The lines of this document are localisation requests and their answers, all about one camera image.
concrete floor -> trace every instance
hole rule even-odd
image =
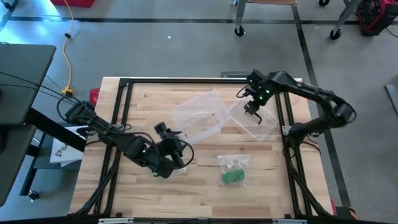
[[[344,4],[333,1],[322,8],[318,1],[299,0],[297,7],[301,20],[334,21]],[[73,8],[75,17],[92,18],[234,19],[235,11],[229,0],[96,0],[91,9]],[[0,7],[0,13],[6,12]],[[43,16],[69,14],[48,0],[20,0],[12,13],[12,17]],[[294,19],[290,6],[258,4],[249,4],[244,18]],[[0,41],[57,46],[47,75],[63,88],[68,67],[61,49],[69,26],[69,21],[11,18],[0,28]],[[98,88],[102,77],[112,76],[219,77],[225,71],[256,68],[264,73],[285,70],[310,81],[294,24],[245,24],[244,28],[246,34],[239,38],[233,33],[234,25],[227,23],[76,22],[67,48],[75,96],[87,100],[89,89]],[[344,26],[341,38],[332,42],[328,39],[332,28],[303,25],[303,32],[319,86],[333,90],[358,112],[356,122],[332,131],[352,206],[362,220],[398,223],[398,116],[384,89],[398,75],[398,40],[387,31],[363,37],[358,26]],[[398,34],[398,26],[390,30]],[[44,85],[56,89],[47,79]],[[34,107],[60,121],[55,104],[53,98],[39,93]],[[323,137],[319,141],[330,195],[339,205]],[[40,171],[32,188],[43,192],[43,198],[30,203],[17,195],[28,166],[26,159],[7,203],[0,208],[0,220],[66,215],[77,172]],[[45,181],[48,177],[55,180],[52,185]]]

plastic container lid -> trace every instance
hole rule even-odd
[[[264,106],[260,107],[257,114],[261,116],[262,121],[257,116],[245,113],[244,105],[252,100],[251,97],[239,99],[229,108],[232,119],[238,123],[247,133],[258,141],[265,141],[275,130],[278,124],[277,118]]]
[[[209,91],[172,109],[182,138],[195,144],[211,136],[231,120],[231,115],[215,91]]]

wooden table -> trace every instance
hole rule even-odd
[[[118,83],[119,78],[103,78],[96,112],[107,121],[111,121]],[[133,131],[145,131],[155,141],[160,141],[154,126],[164,121],[170,128],[177,129],[170,113],[177,105],[214,90],[229,107],[237,100],[236,93],[242,87],[237,84],[135,83],[127,124],[133,125]],[[310,120],[307,100],[296,95],[291,95],[290,100],[295,121]],[[266,106],[277,116],[274,98]],[[119,123],[123,107],[124,103],[119,110]],[[187,167],[187,173],[169,179],[153,177],[149,169],[122,156],[112,214],[123,212],[124,217],[159,218],[282,218],[286,213],[293,214],[281,139],[277,128],[266,142],[257,142],[230,121],[218,133],[193,145],[195,159]],[[86,147],[71,212],[81,208],[97,187],[104,152],[105,145],[100,142]],[[332,212],[319,152],[307,145],[301,146],[301,152],[308,188],[324,208]],[[229,154],[251,155],[249,187],[218,185],[221,169],[216,157]],[[184,158],[190,156],[189,150],[184,151]],[[304,211],[301,191],[297,193],[300,208]]]

